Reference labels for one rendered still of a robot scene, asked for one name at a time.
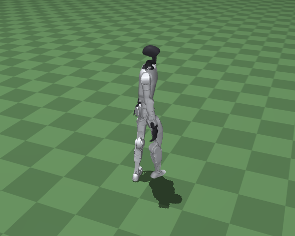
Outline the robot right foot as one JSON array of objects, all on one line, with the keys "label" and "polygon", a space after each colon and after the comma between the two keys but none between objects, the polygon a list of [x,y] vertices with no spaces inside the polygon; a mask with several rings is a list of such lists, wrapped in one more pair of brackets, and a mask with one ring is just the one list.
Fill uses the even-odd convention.
[{"label": "robot right foot", "polygon": [[163,176],[165,173],[166,173],[165,170],[161,170],[161,172],[159,173],[157,173],[157,171],[153,171],[150,176],[152,178],[157,178],[157,177]]}]

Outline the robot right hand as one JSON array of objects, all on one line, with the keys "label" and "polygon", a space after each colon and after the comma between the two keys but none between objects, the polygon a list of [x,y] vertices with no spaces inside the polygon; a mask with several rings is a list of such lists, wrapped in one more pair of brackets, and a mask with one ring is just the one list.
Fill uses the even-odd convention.
[{"label": "robot right hand", "polygon": [[152,141],[154,141],[157,138],[157,133],[158,133],[157,127],[158,126],[157,125],[154,126],[154,123],[151,122],[150,123],[150,127],[152,128],[152,135],[153,135],[152,140],[150,140],[150,142],[152,142]]}]

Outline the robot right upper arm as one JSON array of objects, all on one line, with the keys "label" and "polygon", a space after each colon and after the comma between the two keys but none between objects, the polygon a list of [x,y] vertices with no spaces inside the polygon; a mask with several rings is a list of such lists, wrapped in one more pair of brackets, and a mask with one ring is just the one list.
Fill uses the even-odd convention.
[{"label": "robot right upper arm", "polygon": [[143,88],[143,95],[144,95],[144,102],[145,104],[147,105],[147,101],[148,100],[153,100],[153,98],[150,97],[150,94],[151,94],[151,77],[150,77],[150,74],[148,73],[144,73],[141,77],[141,85],[142,85],[142,88]]}]

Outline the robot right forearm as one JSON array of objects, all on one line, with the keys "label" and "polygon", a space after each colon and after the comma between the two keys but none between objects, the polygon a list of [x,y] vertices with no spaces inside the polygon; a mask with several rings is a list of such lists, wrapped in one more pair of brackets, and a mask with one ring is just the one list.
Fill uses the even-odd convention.
[{"label": "robot right forearm", "polygon": [[157,125],[157,120],[156,120],[156,115],[155,115],[155,108],[154,108],[154,102],[152,100],[147,101],[146,105],[146,111],[148,113],[148,119],[149,119],[149,124],[151,122],[154,123],[154,126]]}]

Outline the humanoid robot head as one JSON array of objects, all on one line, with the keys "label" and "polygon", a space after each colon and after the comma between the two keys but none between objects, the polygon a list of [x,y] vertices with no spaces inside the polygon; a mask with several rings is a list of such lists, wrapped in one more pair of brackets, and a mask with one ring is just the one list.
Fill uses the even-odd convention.
[{"label": "humanoid robot head", "polygon": [[156,46],[148,45],[145,46],[143,49],[143,54],[149,57],[152,57],[152,60],[147,60],[145,65],[143,65],[142,69],[147,69],[148,67],[151,66],[150,70],[153,70],[154,67],[152,66],[153,64],[156,64],[156,57],[160,53],[160,49],[157,48]]}]

